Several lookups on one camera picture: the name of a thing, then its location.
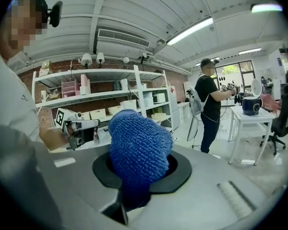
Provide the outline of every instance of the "white floor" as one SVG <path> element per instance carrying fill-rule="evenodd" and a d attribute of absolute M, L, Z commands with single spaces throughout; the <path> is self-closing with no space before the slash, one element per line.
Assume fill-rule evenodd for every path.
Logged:
<path fill-rule="evenodd" d="M 228 107 L 221 118 L 218 134 L 211 144 L 209 152 L 209 154 L 227 161 L 231 157 L 234 145 L 234 141 L 228 142 L 230 119 L 231 111 Z M 194 149 L 200 150 L 204 126 L 200 122 L 195 139 L 187 142 L 190 124 L 191 120 L 184 120 L 184 123 L 174 131 L 174 143 L 190 149 L 192 149 L 192 145 L 194 144 Z M 237 132 L 235 122 L 233 132 L 234 134 Z M 258 134 L 259 137 L 256 138 L 248 137 L 247 133 L 243 135 L 244 137 L 240 140 L 239 150 L 231 166 L 257 184 L 267 195 L 271 195 L 273 190 L 278 186 L 288 184 L 288 134 L 280 138 L 280 140 L 286 143 L 286 149 L 283 150 L 283 146 L 277 144 L 277 155 L 273 156 L 273 144 L 268 142 L 257 166 L 254 166 L 253 163 L 259 155 L 261 149 L 259 144 L 263 134 Z"/>

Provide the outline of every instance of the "blue cloth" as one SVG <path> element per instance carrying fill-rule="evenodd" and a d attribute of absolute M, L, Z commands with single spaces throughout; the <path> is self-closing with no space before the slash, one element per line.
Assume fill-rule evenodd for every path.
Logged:
<path fill-rule="evenodd" d="M 135 208 L 149 195 L 150 184 L 168 170 L 171 134 L 132 109 L 115 114 L 108 128 L 114 173 L 122 180 L 125 204 Z"/>

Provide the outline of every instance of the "white backpack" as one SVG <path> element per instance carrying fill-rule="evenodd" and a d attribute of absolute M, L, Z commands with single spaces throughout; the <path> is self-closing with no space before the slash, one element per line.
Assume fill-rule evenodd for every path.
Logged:
<path fill-rule="evenodd" d="M 201 98 L 198 96 L 197 91 L 195 90 L 195 87 L 194 87 L 194 89 L 191 88 L 190 104 L 191 104 L 191 111 L 192 111 L 193 116 L 196 116 L 199 113 L 203 112 L 204 106 L 208 100 L 208 97 L 209 97 L 209 94 L 207 95 L 205 102 L 202 102 Z"/>

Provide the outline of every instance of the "man in white shirt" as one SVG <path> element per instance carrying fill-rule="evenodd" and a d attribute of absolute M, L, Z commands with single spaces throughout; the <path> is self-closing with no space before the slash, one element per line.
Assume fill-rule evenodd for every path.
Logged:
<path fill-rule="evenodd" d="M 45 0 L 17 0 L 0 24 L 0 125 L 24 132 L 32 141 L 59 148 L 68 139 L 61 129 L 40 128 L 31 93 L 6 63 L 47 27 Z"/>

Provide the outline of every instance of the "jeans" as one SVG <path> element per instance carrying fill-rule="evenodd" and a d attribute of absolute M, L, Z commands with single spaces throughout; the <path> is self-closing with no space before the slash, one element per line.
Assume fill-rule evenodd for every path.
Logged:
<path fill-rule="evenodd" d="M 204 137 L 202 140 L 201 151 L 208 153 L 211 143 L 215 140 L 217 131 L 220 125 L 220 119 L 214 122 L 201 114 L 202 122 L 204 124 Z"/>

